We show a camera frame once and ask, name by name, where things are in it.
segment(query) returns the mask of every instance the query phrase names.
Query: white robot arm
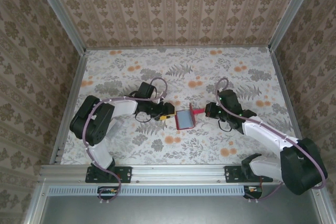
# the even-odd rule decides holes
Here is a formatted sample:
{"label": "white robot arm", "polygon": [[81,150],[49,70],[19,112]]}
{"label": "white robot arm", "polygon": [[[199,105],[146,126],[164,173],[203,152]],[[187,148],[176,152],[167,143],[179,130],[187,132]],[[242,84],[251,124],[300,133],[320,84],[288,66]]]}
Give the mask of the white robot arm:
{"label": "white robot arm", "polygon": [[233,90],[221,91],[218,97],[222,106],[214,102],[207,104],[206,117],[227,122],[232,129],[256,139],[277,156],[267,158],[253,154],[243,160],[241,169],[247,181],[259,176],[270,177],[284,182],[294,194],[301,195],[327,178],[326,168],[312,140],[286,136],[262,122],[256,113],[243,110]]}
{"label": "white robot arm", "polygon": [[83,142],[94,165],[103,169],[109,169],[114,165],[114,159],[108,152],[105,139],[116,122],[116,120],[111,121],[112,118],[144,112],[155,120],[163,120],[175,114],[175,107],[171,103],[161,101],[165,91],[157,98],[156,96],[151,98],[154,90],[156,90],[155,86],[143,82],[138,91],[133,91],[126,97],[101,101],[89,95],[84,100],[70,123],[70,130],[79,139],[83,139],[83,132],[85,132]]}

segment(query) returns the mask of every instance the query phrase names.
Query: wall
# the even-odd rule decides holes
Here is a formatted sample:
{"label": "wall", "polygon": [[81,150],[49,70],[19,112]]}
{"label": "wall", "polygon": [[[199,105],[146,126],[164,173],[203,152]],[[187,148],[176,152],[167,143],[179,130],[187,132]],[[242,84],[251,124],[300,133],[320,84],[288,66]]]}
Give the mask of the wall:
{"label": "wall", "polygon": [[0,0],[0,223],[24,217],[78,59],[47,0]]}
{"label": "wall", "polygon": [[303,136],[313,139],[336,199],[336,0],[304,0],[276,50]]}
{"label": "wall", "polygon": [[290,0],[61,0],[89,48],[269,43]]}

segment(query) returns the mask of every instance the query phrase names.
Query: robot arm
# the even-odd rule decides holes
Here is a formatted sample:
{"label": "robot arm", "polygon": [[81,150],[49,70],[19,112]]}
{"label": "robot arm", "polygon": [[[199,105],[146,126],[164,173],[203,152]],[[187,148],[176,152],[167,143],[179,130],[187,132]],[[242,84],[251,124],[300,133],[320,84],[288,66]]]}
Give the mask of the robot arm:
{"label": "robot arm", "polygon": [[[143,82],[138,91],[132,92],[135,98],[149,99],[156,89],[153,85]],[[70,123],[70,130],[78,139],[82,139],[84,125],[93,107],[100,102],[100,99],[89,95],[77,111]],[[115,162],[108,152],[105,136],[117,122],[112,120],[121,115],[131,115],[144,112],[155,120],[166,119],[175,114],[175,107],[170,103],[164,103],[157,99],[155,101],[118,100],[101,104],[93,117],[90,119],[86,129],[86,142],[89,144],[87,152],[94,159],[94,164],[104,168],[112,169]]]}
{"label": "robot arm", "polygon": [[[242,106],[238,102],[233,90],[224,90],[218,95],[222,105],[231,112],[245,118],[254,119],[258,122],[262,121],[257,117],[256,113],[241,108]],[[209,118],[228,122],[231,128],[239,131],[241,134],[256,139],[277,156],[276,158],[269,158],[263,157],[261,154],[254,154],[243,160],[241,163],[242,171],[247,180],[255,178],[256,176],[274,178],[284,182],[296,195],[301,195],[306,190],[320,183],[321,175],[313,163],[287,140],[292,140],[303,148],[318,163],[327,178],[326,168],[312,140],[308,138],[299,140],[291,136],[287,136],[284,140],[261,125],[228,114],[214,102],[207,104],[205,115]],[[270,125],[267,126],[275,132],[281,133]]]}

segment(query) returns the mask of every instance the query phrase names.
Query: floral table surface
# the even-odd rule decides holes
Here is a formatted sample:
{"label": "floral table surface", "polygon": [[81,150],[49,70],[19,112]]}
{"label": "floral table surface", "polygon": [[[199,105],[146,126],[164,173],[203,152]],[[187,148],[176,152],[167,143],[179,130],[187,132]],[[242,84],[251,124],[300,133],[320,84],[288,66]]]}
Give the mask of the floral table surface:
{"label": "floral table surface", "polygon": [[[215,83],[230,80],[243,109],[294,136],[284,98],[267,48],[187,48],[87,51],[88,62],[75,111],[92,94],[101,99],[129,94],[142,81],[162,77],[168,82],[166,101],[176,110],[204,108],[215,101]],[[164,89],[160,80],[154,85]],[[123,116],[124,123],[108,141],[117,164],[228,164],[246,156],[271,153],[258,141],[232,130],[218,128],[217,120],[196,116],[196,127],[176,129],[173,118],[140,123]],[[69,132],[62,164],[89,164],[81,140]]]}

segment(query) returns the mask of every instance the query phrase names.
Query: yellow part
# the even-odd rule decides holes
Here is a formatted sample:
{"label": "yellow part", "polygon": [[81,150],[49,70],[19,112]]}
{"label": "yellow part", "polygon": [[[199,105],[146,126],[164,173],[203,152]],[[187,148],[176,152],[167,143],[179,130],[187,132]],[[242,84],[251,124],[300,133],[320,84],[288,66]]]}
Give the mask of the yellow part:
{"label": "yellow part", "polygon": [[160,116],[159,120],[162,121],[162,120],[166,120],[168,118],[172,118],[176,115],[176,111],[174,112],[174,114],[170,114],[170,115],[162,115]]}

